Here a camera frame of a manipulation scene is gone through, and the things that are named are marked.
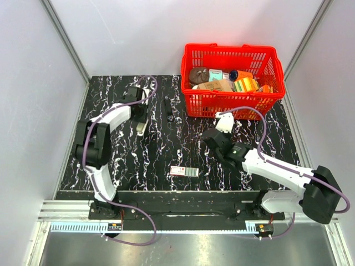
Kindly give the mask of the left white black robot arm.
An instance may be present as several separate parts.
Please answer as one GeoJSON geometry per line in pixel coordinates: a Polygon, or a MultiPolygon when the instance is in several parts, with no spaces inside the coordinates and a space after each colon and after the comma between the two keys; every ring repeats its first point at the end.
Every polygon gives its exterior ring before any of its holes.
{"type": "Polygon", "coordinates": [[[116,188],[108,167],[111,159],[111,133],[131,120],[136,123],[136,134],[143,136],[148,124],[148,96],[148,89],[131,86],[123,98],[108,110],[77,123],[74,156],[90,176],[94,198],[103,202],[100,211],[108,219],[114,219],[120,213],[119,204],[113,201],[116,188]]]}

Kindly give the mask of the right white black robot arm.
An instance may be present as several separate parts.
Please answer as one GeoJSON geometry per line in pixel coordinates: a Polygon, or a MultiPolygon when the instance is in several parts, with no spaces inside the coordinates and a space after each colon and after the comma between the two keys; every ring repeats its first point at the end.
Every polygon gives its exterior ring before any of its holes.
{"type": "Polygon", "coordinates": [[[341,189],[332,172],[318,166],[315,170],[274,159],[250,145],[233,143],[230,135],[211,128],[202,140],[222,165],[251,175],[267,178],[285,187],[285,191],[262,192],[252,206],[258,219],[271,213],[303,213],[320,224],[329,224],[341,199],[341,189]]]}

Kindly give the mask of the beige stapler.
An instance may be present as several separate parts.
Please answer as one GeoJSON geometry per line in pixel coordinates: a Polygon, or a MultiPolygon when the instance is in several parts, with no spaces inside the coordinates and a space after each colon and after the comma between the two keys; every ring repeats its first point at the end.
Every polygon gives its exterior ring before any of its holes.
{"type": "Polygon", "coordinates": [[[139,122],[136,126],[136,133],[138,136],[143,136],[146,130],[147,123],[139,122]]]}

